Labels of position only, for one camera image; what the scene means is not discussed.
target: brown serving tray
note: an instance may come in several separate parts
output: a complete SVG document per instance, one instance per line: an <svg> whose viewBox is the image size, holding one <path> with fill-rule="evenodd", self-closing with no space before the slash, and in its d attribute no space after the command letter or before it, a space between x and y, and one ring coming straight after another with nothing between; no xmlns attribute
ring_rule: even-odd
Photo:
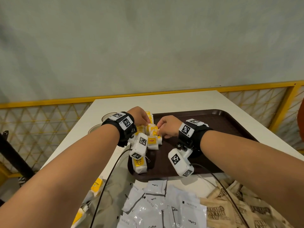
<svg viewBox="0 0 304 228"><path fill-rule="evenodd" d="M225 111L218 109L210 110L196 110L196 111L184 111L184 112L173 112L173 113L161 113L153 114L154 123L157 124L159 120L167 115L173 115L185 122L188 119L194 118L204 123L207 123L212 129L228 133L244 138L248 138L253 141L257 141L244 127L240 125L230 114ZM173 176L178 176L175 169L171 165L168 159L168 153L176 148L178 138L172 137L169 139L163 138L163 144L159 146L159 150L147 150L146 157L150 159L147 162L148 172L144 174L137 174L133 170L132 159L129 156L128 159L128 170L139 181L149 181L157 178L168 178ZM223 172L218 168L213 162L211 162L203 153L192 153L188 158L190 163L197 163L212 173ZM194 174L208 174L205 169L198 166L194 167Z"/></svg>

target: black pole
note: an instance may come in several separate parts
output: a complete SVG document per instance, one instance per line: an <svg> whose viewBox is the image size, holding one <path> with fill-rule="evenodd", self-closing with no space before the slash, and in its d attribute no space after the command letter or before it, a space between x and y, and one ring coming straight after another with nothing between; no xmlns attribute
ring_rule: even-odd
<svg viewBox="0 0 304 228"><path fill-rule="evenodd" d="M35 173L6 140L7 136L8 131L5 131L3 135L0 133L0 153L22 174L22 176L29 180Z"/></svg>

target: black wire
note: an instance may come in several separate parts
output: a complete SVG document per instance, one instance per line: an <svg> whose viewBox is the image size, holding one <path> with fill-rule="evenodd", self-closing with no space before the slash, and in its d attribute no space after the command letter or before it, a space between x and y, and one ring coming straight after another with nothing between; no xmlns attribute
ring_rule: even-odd
<svg viewBox="0 0 304 228"><path fill-rule="evenodd" d="M207 170L209 173L211 173L210 170L208 170L206 167L204 167L204 166L202 166L202 165L200 165L200 164L197 164L197 163L191 163L191 164L190 164L190 166L193 166L193 165L197 165L197 166L199 166L199 167L201 167L201 168ZM211 174L212 174L212 176L218 181L218 183L221 185L221 187L225 190L226 194L229 196L231 202L233 203L235 209L238 211L238 213L239 213L240 217L242 218L242 220L244 221L244 224L246 225L246 227L247 227L247 228L250 228L249 225L248 225L248 223L246 222L245 218L243 217L241 211L239 210L239 208L238 208L237 205L235 204L234 200L231 198L230 194L227 192L226 188L223 186L223 184L218 180L218 178L217 178L213 173L211 173Z"/></svg>
<svg viewBox="0 0 304 228"><path fill-rule="evenodd" d="M130 146L130 149L127 149L127 150L125 150L125 151L123 151L123 152L121 153L121 155L120 155L119 158L117 159L117 161L116 161L114 167L112 168L112 170L111 170L111 172L110 172L110 174L109 174L108 179L105 181L105 185L104 185L104 188L103 188L102 191L101 191L101 194L100 194L100 197L99 197L99 200L98 200L98 203L97 203L97 207L96 207L95 213L94 213L94 215L93 215L93 219L92 219L90 228L92 228L92 226L93 226L93 222L94 222L95 216L96 216L97 211L98 211L98 207L99 207L99 204L100 204L100 200L101 200L101 197L102 197L103 192L104 192L104 190L105 190L105 187L107 186L108 180L110 179L110 176L111 176L111 174L112 174L114 168L116 167L117 162L118 162L119 159L121 158L121 156L122 156L124 153L126 153L127 151L129 151L129 150L132 150L132 149L131 149L131 146Z"/></svg>

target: orange object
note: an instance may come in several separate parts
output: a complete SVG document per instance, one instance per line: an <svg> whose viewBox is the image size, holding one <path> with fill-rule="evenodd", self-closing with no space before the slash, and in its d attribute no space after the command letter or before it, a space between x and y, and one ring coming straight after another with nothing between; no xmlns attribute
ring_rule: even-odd
<svg viewBox="0 0 304 228"><path fill-rule="evenodd" d="M304 99L299 108L297 120L298 120L298 126L299 126L299 130L300 130L300 137L302 138L302 141L304 141Z"/></svg>

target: gray wall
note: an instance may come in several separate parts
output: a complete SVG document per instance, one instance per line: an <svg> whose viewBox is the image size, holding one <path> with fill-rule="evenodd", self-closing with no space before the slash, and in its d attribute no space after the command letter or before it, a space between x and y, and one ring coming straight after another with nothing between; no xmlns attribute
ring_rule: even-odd
<svg viewBox="0 0 304 228"><path fill-rule="evenodd" d="M0 0L0 102L304 79L304 0Z"/></svg>

